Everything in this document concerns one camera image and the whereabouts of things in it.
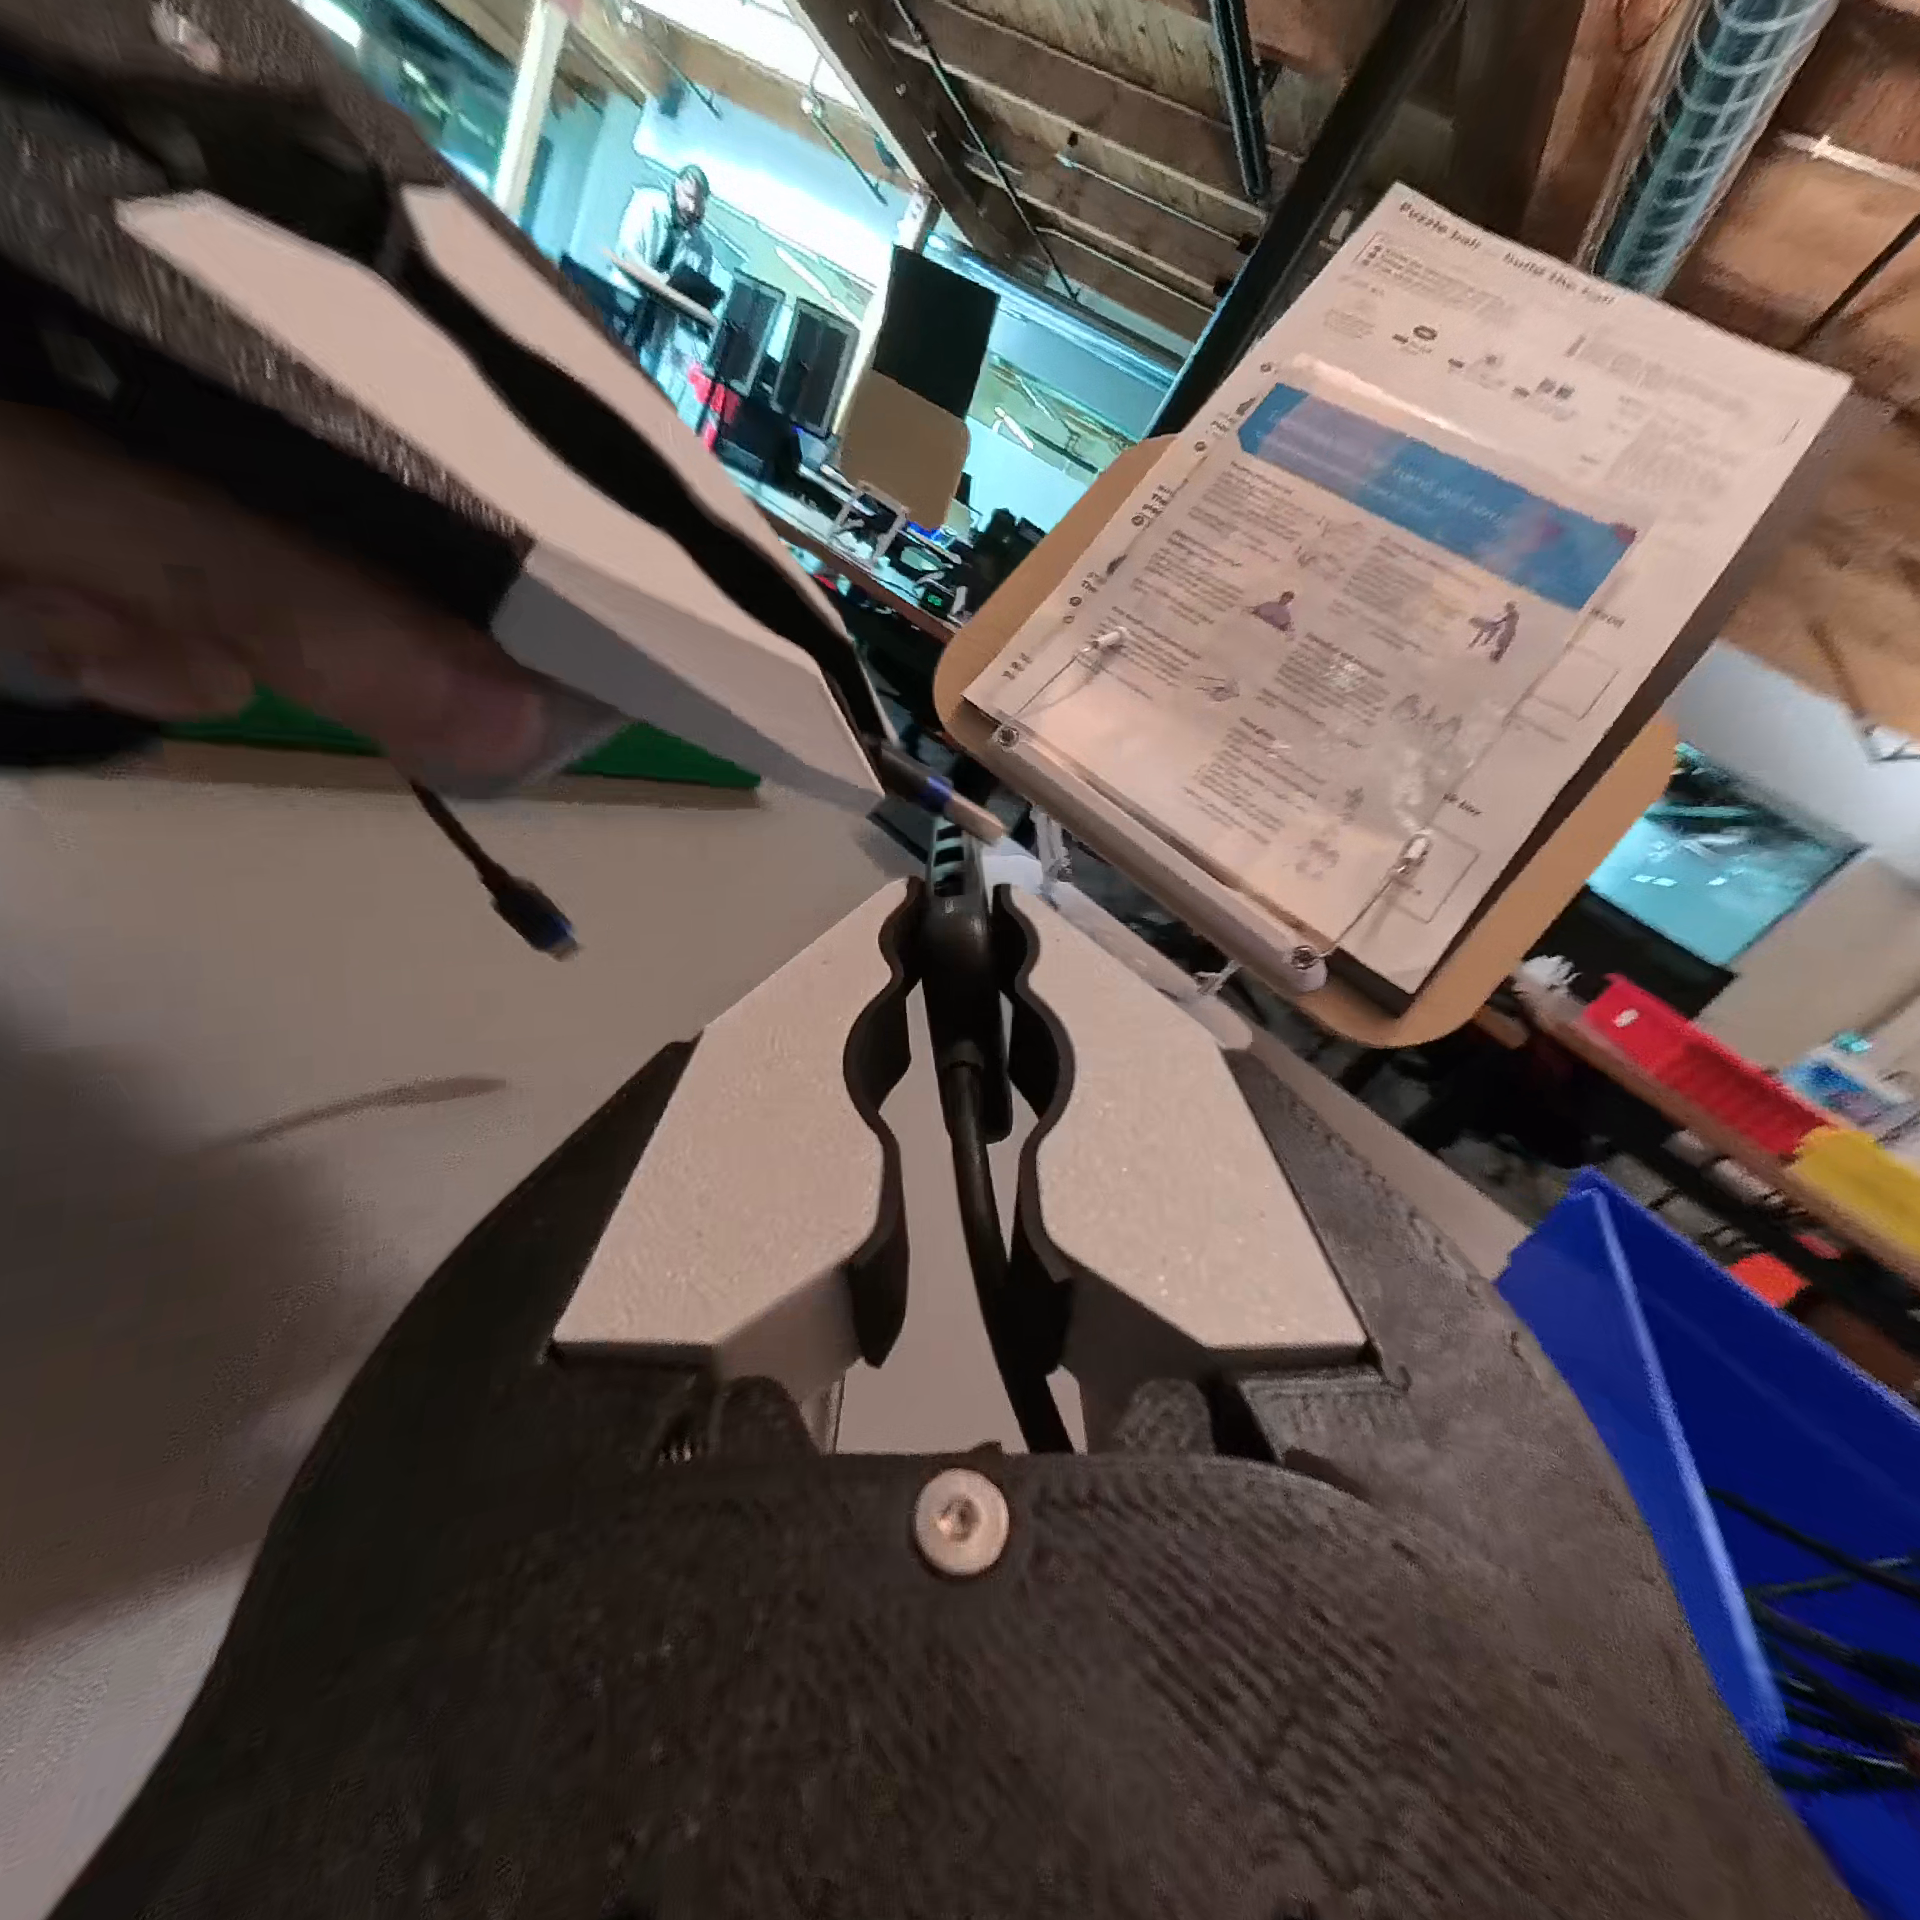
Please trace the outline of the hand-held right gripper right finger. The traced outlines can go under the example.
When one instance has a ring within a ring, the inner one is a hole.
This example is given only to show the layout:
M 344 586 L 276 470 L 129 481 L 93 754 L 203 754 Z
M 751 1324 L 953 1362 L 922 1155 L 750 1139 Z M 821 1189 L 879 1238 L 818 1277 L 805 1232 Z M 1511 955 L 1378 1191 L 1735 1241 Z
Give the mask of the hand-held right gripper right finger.
M 1064 1292 L 1082 1414 L 1158 1380 L 1353 1372 L 1371 1336 L 1194 1012 L 1039 895 L 999 883 L 1020 1149 L 1015 1254 Z

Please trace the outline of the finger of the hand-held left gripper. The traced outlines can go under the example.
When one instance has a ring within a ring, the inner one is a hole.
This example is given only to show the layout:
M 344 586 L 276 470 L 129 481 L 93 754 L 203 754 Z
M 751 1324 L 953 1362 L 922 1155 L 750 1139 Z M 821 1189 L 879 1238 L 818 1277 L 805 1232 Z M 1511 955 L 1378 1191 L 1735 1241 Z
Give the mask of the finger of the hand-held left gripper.
M 722 724 L 696 737 L 703 724 L 699 711 L 673 713 L 667 697 L 649 713 L 625 711 L 511 654 L 495 626 L 505 626 L 514 611 L 554 615 L 552 631 L 559 637 L 592 635 L 565 630 L 565 600 L 542 590 L 528 569 L 534 506 L 524 492 L 531 481 L 524 461 L 538 445 L 493 410 L 488 388 L 459 354 L 437 338 L 406 289 L 374 266 L 211 192 L 121 200 L 116 224 L 148 257 L 180 270 L 189 285 L 207 294 L 223 318 L 249 323 L 267 346 L 287 350 L 297 368 L 361 403 L 372 419 L 395 429 L 505 520 L 524 550 L 486 627 L 509 660 L 617 715 L 657 725 L 813 797 L 859 813 L 882 797 L 868 737 L 751 737 Z
M 538 448 L 530 576 L 556 615 L 511 611 L 516 660 L 625 711 L 699 713 L 753 740 L 883 740 L 843 620 L 656 381 L 463 187 L 404 185 L 395 285 Z

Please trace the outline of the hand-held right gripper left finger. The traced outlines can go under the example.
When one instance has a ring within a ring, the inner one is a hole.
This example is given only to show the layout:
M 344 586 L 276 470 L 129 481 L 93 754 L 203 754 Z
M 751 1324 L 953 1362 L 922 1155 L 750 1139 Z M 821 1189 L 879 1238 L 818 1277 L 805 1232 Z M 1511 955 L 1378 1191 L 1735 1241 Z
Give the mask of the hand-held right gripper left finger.
M 818 1444 L 841 1440 L 847 1376 L 905 1317 L 885 1106 L 917 927 L 917 881 L 887 881 L 707 1021 L 557 1315 L 557 1362 L 772 1380 Z

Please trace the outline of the green plastic bin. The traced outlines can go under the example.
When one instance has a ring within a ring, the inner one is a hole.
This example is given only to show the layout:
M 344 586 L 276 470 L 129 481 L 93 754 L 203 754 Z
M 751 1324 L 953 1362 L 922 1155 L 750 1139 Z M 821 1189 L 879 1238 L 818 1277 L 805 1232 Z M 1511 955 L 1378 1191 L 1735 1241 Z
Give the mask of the green plastic bin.
M 369 737 L 330 721 L 276 692 L 257 690 L 231 715 L 166 721 L 168 740 L 197 745 L 274 754 L 380 756 Z M 648 724 L 627 724 L 589 752 L 565 762 L 562 773 L 614 782 L 653 782 L 718 792 L 753 792 L 760 778 L 748 768 Z

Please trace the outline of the blue plastic bin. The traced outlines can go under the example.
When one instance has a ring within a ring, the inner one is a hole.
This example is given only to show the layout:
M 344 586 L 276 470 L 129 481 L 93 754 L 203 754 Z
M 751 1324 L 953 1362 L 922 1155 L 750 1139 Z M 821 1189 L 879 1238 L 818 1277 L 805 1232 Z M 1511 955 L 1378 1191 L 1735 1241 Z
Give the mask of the blue plastic bin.
M 1741 1735 L 1860 1908 L 1914 1917 L 1915 1407 L 1591 1167 L 1497 1290 L 1611 1456 Z

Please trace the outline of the person's left hand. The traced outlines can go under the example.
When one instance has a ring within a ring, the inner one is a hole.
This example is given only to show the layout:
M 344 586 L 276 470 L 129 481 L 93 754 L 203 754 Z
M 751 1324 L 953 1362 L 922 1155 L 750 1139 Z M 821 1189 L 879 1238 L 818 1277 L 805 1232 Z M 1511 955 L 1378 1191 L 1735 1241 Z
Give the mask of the person's left hand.
M 1 406 L 6 775 L 143 752 L 265 690 L 486 797 L 622 717 L 491 635 L 64 414 Z

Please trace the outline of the black computer monitor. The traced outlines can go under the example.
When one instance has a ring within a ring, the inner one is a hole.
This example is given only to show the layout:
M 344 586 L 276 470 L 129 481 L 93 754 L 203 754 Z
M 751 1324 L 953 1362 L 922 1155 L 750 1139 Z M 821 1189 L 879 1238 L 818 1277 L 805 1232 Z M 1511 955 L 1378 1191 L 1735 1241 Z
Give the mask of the black computer monitor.
M 851 365 L 855 323 L 811 300 L 792 304 L 780 348 L 773 408 L 800 431 L 827 435 L 837 396 Z
M 706 360 L 718 390 L 735 397 L 751 396 L 783 306 L 785 294 L 778 285 L 744 271 L 732 276 Z

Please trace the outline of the wooden document stand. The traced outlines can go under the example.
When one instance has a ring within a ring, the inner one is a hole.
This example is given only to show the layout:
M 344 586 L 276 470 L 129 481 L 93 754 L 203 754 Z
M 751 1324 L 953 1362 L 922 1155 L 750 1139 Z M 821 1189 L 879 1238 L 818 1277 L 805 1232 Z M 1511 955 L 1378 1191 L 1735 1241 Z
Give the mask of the wooden document stand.
M 858 510 L 878 507 L 882 520 L 868 547 L 872 559 L 882 561 L 907 524 L 941 529 L 967 451 L 963 416 L 873 368 L 862 369 L 835 427 L 834 470 L 845 485 L 845 500 L 832 520 L 832 536 L 851 539 Z

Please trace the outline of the wooden edged work table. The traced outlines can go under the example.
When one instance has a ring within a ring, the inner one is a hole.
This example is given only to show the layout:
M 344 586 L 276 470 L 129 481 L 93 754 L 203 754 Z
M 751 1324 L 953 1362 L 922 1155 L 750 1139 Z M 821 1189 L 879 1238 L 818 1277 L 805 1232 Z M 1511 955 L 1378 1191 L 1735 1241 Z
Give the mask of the wooden edged work table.
M 898 613 L 939 645 L 946 645 L 962 627 L 946 611 L 925 605 L 917 584 L 898 566 L 859 547 L 850 531 L 835 531 L 834 515 L 751 477 L 735 477 L 734 481 L 823 590 L 841 596 L 855 592 L 868 602 Z

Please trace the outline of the black panel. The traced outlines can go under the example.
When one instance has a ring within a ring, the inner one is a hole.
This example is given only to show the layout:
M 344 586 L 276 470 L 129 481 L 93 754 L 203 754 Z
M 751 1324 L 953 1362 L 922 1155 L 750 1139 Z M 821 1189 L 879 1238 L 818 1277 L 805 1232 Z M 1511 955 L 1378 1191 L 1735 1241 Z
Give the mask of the black panel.
M 872 372 L 963 419 L 990 356 L 995 315 L 994 288 L 924 252 L 894 245 Z

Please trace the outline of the red plastic bin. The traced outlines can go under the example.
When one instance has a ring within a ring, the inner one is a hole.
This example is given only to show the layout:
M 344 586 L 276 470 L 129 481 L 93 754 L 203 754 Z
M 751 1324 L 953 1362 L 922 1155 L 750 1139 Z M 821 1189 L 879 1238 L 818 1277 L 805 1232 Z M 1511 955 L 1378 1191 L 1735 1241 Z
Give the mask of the red plastic bin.
M 1776 1160 L 1791 1160 L 1838 1115 L 1733 1051 L 1644 985 L 1611 971 L 1574 1032 Z

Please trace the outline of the blue header instruction sheet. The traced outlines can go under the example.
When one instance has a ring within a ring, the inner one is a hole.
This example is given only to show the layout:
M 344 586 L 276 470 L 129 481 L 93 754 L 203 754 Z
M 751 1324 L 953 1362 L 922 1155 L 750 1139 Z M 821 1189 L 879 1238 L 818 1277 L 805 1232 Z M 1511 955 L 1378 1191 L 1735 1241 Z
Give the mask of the blue header instruction sheet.
M 1642 539 L 1623 498 L 1305 351 L 967 686 L 995 745 L 1332 957 Z

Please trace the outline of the large dark screen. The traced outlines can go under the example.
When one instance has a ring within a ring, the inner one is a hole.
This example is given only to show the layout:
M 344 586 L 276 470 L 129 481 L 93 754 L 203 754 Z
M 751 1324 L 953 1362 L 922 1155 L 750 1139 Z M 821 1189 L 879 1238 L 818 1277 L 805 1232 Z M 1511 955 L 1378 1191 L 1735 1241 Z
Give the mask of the large dark screen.
M 1860 852 L 1853 835 L 1680 742 L 1662 793 L 1605 852 L 1588 891 L 1732 971 Z

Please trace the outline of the yellow plastic bin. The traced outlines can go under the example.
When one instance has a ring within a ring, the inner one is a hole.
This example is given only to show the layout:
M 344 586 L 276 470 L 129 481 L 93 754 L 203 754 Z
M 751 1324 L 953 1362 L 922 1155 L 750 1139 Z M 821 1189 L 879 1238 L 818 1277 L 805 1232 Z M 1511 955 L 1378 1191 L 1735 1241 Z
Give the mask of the yellow plastic bin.
M 1917 1283 L 1917 1165 L 1853 1125 L 1825 1122 L 1783 1164 L 1787 1194 L 1889 1273 Z

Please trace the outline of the white instruction sheet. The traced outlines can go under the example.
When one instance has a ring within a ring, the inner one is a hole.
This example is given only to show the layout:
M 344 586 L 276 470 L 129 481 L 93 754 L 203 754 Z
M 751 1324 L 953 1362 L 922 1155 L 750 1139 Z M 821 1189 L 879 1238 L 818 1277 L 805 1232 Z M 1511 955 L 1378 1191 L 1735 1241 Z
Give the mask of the white instruction sheet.
M 1868 408 L 1846 373 L 1762 348 L 1423 192 L 1386 189 L 1219 379 L 1204 419 L 1282 424 L 1309 379 L 1356 414 L 1636 538 L 1568 650 L 1465 771 L 1430 849 L 1332 968 L 1402 1013 L 1647 730 L 1740 596 L 1811 515 Z

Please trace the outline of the black metal post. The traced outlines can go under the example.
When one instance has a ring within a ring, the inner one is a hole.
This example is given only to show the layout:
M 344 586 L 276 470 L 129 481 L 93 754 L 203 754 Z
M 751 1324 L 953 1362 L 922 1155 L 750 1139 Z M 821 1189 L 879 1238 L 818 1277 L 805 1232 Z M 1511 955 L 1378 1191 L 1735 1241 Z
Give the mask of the black metal post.
M 1394 117 L 1465 11 L 1463 2 L 1396 2 L 1332 102 L 1259 236 L 1168 386 L 1147 438 L 1200 417 L 1314 276 L 1314 260 Z

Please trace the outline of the silver spiral air duct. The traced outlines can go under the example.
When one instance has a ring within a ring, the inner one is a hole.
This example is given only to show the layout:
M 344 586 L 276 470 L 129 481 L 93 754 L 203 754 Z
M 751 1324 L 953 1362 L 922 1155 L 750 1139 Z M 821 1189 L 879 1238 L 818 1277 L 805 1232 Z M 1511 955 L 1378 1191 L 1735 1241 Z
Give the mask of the silver spiral air duct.
M 1833 2 L 1708 2 L 1656 96 L 1594 273 L 1662 296 L 1835 13 Z

